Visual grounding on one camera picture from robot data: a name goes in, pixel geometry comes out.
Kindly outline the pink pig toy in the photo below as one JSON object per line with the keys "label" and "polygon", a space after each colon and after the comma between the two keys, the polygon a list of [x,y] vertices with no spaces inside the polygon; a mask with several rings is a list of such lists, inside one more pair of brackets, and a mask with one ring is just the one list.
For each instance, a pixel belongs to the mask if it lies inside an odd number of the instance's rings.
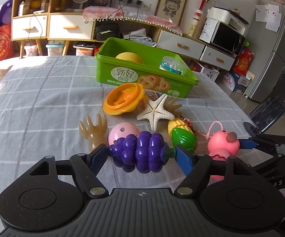
{"label": "pink pig toy", "polygon": [[[215,124],[220,125],[220,130],[211,133]],[[226,161],[229,156],[236,156],[240,149],[240,142],[235,132],[226,131],[219,121],[210,125],[206,134],[201,134],[208,141],[208,155],[215,161]]]}

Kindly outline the tan rubber hand toy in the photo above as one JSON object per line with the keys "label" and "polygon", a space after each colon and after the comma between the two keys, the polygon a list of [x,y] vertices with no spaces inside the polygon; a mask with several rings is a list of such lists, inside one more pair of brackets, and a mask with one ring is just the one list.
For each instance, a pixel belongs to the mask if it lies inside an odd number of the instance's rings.
{"label": "tan rubber hand toy", "polygon": [[174,97],[168,97],[164,102],[164,109],[172,113],[175,117],[182,115],[181,111],[178,111],[182,107],[181,104],[177,103],[178,99]]}
{"label": "tan rubber hand toy", "polygon": [[91,117],[86,116],[87,127],[82,121],[79,121],[79,132],[81,136],[88,140],[89,152],[94,151],[99,145],[109,145],[108,139],[106,138],[106,131],[108,129],[107,118],[103,117],[98,113],[96,116],[96,125],[93,124]]}

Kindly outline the yellow green toy corn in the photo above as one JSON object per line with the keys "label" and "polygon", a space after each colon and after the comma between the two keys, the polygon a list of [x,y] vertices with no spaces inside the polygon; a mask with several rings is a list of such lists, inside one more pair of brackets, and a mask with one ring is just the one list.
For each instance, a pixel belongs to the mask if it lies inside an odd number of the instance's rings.
{"label": "yellow green toy corn", "polygon": [[197,137],[188,124],[180,118],[168,122],[168,135],[173,147],[180,145],[187,151],[194,153],[198,147]]}

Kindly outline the purple toy grapes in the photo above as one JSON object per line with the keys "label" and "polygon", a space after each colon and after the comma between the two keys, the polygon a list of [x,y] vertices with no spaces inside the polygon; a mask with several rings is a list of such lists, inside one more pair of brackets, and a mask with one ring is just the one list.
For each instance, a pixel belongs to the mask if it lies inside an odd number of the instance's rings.
{"label": "purple toy grapes", "polygon": [[129,134],[118,138],[108,147],[108,155],[114,165],[130,173],[160,172],[169,159],[176,157],[174,148],[170,148],[160,133],[142,131],[139,135]]}

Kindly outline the clear cotton swab jar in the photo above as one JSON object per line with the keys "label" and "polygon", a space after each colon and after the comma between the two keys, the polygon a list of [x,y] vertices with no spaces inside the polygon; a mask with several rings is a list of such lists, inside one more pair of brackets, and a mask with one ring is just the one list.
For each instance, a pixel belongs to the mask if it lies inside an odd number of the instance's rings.
{"label": "clear cotton swab jar", "polygon": [[178,75],[185,75],[188,66],[177,58],[164,56],[160,63],[159,69]]}

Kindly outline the pink toy ball half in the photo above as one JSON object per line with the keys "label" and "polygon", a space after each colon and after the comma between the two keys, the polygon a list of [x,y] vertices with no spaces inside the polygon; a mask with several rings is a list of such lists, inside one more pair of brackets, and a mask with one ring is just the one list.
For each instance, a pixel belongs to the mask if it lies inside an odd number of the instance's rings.
{"label": "pink toy ball half", "polygon": [[135,124],[131,122],[121,122],[112,127],[109,131],[108,142],[109,145],[114,144],[114,141],[120,137],[127,137],[129,134],[133,134],[136,137],[140,134],[141,130]]}

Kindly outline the white starfish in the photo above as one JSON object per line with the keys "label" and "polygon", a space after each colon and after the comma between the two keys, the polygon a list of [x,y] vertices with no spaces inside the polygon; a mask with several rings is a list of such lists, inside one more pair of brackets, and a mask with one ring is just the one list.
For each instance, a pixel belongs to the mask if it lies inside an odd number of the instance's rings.
{"label": "white starfish", "polygon": [[136,117],[137,120],[148,120],[151,126],[151,131],[157,132],[159,120],[173,120],[175,115],[164,108],[165,101],[168,95],[163,94],[157,100],[151,100],[147,95],[143,98],[145,105],[144,110]]}

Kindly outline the orange toy lid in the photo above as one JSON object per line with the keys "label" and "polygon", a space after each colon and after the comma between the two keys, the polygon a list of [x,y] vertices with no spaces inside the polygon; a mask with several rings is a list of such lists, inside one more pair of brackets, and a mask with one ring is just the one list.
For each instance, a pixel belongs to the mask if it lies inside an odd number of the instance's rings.
{"label": "orange toy lid", "polygon": [[142,84],[123,84],[108,94],[103,104],[103,110],[106,114],[112,116],[132,112],[144,96],[145,89]]}

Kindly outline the black microwave oven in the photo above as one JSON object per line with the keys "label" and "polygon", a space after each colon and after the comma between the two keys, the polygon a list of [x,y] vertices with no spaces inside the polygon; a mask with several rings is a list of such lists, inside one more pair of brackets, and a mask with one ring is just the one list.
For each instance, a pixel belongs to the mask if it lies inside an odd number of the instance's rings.
{"label": "black microwave oven", "polygon": [[245,37],[221,21],[206,18],[199,40],[229,54],[239,55],[244,46]]}

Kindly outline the green plastic cookie bin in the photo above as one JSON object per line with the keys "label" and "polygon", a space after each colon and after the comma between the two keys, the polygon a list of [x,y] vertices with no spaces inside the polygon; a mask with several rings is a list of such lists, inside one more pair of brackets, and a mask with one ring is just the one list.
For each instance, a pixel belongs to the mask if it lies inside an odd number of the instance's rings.
{"label": "green plastic cookie bin", "polygon": [[[138,54],[143,59],[143,64],[117,59],[116,56],[123,52]],[[108,38],[95,55],[96,80],[115,86],[138,83],[145,89],[186,98],[193,86],[198,84],[197,77],[189,68],[185,75],[159,69],[164,56],[184,62],[177,54],[166,50],[123,39]]]}

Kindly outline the silver refrigerator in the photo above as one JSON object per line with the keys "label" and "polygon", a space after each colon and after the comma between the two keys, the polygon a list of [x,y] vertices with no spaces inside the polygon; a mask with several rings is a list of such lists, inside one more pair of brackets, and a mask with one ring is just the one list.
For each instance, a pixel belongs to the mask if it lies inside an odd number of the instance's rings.
{"label": "silver refrigerator", "polygon": [[285,70],[285,3],[260,0],[248,34],[254,57],[249,72],[254,75],[245,95],[261,102],[279,82]]}

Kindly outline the black printer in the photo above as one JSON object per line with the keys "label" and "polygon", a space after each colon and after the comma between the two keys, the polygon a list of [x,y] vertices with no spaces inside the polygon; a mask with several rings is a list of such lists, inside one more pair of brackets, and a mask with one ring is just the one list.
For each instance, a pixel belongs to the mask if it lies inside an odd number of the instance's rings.
{"label": "black printer", "polygon": [[105,41],[108,38],[122,38],[120,26],[117,23],[98,24],[95,27],[97,41]]}

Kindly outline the wooden tv cabinet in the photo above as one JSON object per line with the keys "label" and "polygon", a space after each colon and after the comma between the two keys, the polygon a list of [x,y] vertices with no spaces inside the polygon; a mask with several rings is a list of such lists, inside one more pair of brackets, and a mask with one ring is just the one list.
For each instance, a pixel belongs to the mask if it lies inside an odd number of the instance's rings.
{"label": "wooden tv cabinet", "polygon": [[235,56],[194,38],[189,38],[177,30],[149,20],[120,16],[117,18],[84,17],[82,13],[49,13],[47,22],[48,40],[97,41],[97,28],[105,27],[111,31],[111,25],[119,27],[119,38],[151,45],[171,51],[189,60],[203,65],[229,71],[235,62]]}

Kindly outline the pink lace cloth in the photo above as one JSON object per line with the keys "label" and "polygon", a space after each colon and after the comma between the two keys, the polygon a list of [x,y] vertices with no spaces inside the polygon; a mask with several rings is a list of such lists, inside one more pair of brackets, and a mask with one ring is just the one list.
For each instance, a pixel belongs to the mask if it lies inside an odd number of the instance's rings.
{"label": "pink lace cloth", "polygon": [[145,14],[139,9],[135,11],[126,10],[125,8],[111,8],[100,6],[89,6],[83,11],[84,21],[90,20],[134,20],[144,24],[161,27],[169,32],[182,36],[183,32],[175,23],[162,19],[158,16]]}

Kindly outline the wooden shelf unit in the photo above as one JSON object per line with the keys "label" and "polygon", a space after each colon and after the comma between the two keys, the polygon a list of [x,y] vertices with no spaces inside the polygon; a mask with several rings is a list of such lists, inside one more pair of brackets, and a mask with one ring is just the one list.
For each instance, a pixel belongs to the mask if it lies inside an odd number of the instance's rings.
{"label": "wooden shelf unit", "polygon": [[11,40],[19,45],[20,58],[24,46],[35,44],[38,54],[43,54],[42,42],[49,39],[50,16],[60,0],[13,0],[11,10]]}

